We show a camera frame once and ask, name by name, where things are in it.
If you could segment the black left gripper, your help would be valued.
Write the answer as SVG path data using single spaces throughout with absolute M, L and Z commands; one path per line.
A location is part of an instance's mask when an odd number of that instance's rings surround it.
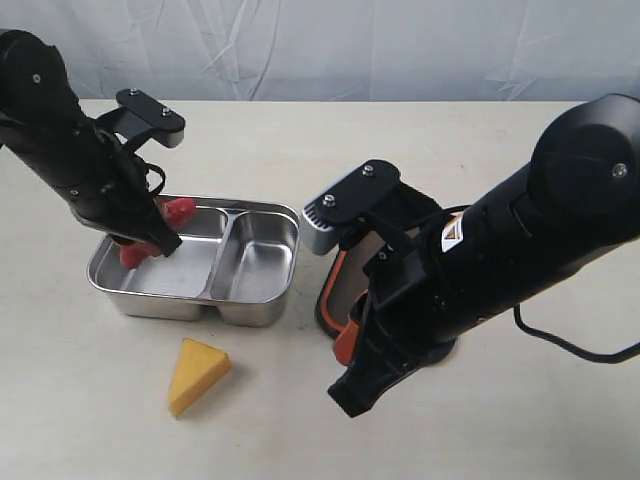
M 171 256 L 182 240 L 163 217 L 158 197 L 162 167 L 124 148 L 119 134 L 100 129 L 107 152 L 91 162 L 88 180 L 69 189 L 70 208 L 83 225 L 108 234 L 127 255 Z

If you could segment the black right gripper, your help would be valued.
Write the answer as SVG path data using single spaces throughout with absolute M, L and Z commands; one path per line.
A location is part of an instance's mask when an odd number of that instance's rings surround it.
M 348 416 L 371 410 L 417 370 L 444 359 L 473 325 L 471 250 L 477 209 L 436 209 L 417 219 L 366 213 L 365 228 L 385 242 L 364 266 L 365 296 L 333 343 L 345 367 L 327 390 Z

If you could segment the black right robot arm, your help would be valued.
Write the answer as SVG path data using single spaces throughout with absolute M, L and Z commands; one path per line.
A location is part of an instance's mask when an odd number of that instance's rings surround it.
M 416 234 L 380 225 L 347 367 L 328 390 L 350 417 L 456 340 L 639 237 L 639 102 L 608 94 L 558 116 L 530 161 Z

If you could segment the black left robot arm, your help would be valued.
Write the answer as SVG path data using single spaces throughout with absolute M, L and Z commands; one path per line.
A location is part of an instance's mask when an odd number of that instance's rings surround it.
M 143 242 L 168 257 L 181 239 L 157 199 L 163 169 L 137 153 L 147 141 L 166 148 L 184 138 L 185 119 L 137 88 L 117 108 L 84 113 L 53 46 L 18 29 L 1 32 L 1 143 L 67 205 L 76 220 L 125 244 Z

